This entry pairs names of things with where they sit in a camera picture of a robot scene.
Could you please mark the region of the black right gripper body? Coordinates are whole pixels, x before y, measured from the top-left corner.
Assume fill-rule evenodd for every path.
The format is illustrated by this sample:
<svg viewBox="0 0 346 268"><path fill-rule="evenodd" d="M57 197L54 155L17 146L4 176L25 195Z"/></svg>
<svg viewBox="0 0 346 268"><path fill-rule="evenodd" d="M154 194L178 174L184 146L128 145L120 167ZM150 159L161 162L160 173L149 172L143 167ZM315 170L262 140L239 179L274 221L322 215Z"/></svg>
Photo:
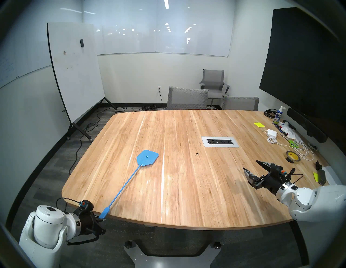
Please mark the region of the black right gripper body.
<svg viewBox="0 0 346 268"><path fill-rule="evenodd" d="M289 173L283 170L282 166L271 164L271 170L267 170L267 175L258 177L258 180L253 183L253 187L257 190L265 188L273 195L276 195L279 190L284 190L282 185L291 185L290 182L292 175L295 172L295 168L292 168Z"/></svg>

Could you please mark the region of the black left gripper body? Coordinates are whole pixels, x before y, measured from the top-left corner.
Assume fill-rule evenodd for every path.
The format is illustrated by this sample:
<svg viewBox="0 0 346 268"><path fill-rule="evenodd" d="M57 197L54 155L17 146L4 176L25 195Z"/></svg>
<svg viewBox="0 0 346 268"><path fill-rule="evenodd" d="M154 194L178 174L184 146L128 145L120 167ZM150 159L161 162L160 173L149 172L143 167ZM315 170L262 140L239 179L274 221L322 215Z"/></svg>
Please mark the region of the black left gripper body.
<svg viewBox="0 0 346 268"><path fill-rule="evenodd" d="M96 229L102 228L103 219L95 215L93 211L94 205L91 201L83 200L79 202L79 207L74 210L76 221L76 236L94 234Z"/></svg>

